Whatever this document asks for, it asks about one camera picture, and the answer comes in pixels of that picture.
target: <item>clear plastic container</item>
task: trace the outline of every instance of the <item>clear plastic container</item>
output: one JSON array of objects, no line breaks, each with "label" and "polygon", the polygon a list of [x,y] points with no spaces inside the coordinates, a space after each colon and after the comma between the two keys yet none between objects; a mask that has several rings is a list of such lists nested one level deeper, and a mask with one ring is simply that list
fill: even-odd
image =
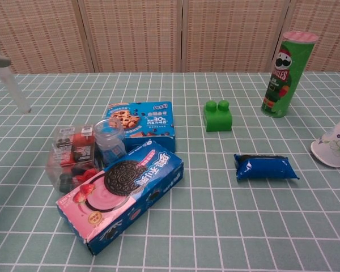
[{"label": "clear plastic container", "polygon": [[69,193],[102,167],[93,125],[56,128],[45,171],[58,192]]},{"label": "clear plastic container", "polygon": [[125,131],[119,119],[102,120],[94,126],[93,132],[106,166],[126,155]]}]

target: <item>pringles can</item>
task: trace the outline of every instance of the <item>pringles can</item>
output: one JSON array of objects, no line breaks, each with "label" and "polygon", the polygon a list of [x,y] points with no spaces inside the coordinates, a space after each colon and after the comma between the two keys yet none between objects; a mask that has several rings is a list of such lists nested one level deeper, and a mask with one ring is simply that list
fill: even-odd
[{"label": "pringles can", "polygon": [[286,115],[317,40],[318,36],[310,32],[289,31],[283,34],[261,108],[264,114],[272,117]]}]

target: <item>blue packaged snack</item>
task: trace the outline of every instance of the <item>blue packaged snack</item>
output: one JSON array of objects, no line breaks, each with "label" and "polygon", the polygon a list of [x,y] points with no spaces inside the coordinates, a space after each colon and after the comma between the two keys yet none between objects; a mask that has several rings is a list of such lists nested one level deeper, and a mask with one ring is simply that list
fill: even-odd
[{"label": "blue packaged snack", "polygon": [[287,157],[234,154],[237,179],[300,179]]}]

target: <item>jar lid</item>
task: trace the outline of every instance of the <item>jar lid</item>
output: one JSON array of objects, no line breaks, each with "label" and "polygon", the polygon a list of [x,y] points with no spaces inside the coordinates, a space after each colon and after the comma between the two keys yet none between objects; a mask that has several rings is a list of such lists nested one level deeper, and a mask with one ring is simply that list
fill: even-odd
[{"label": "jar lid", "polygon": [[287,31],[283,37],[298,44],[314,44],[318,40],[316,34],[305,31]]}]

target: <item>woven screen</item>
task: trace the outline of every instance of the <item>woven screen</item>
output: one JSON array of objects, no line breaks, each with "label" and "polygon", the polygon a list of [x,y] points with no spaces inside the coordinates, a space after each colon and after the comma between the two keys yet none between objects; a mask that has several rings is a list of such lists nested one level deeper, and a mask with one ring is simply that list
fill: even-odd
[{"label": "woven screen", "polygon": [[15,73],[89,72],[79,33],[71,0],[0,0],[1,51]]},{"label": "woven screen", "polygon": [[310,71],[340,71],[340,0],[297,0],[289,29],[320,35]]},{"label": "woven screen", "polygon": [[186,1],[185,71],[265,71],[288,1]]},{"label": "woven screen", "polygon": [[181,0],[84,0],[84,9],[101,72],[178,71]]}]

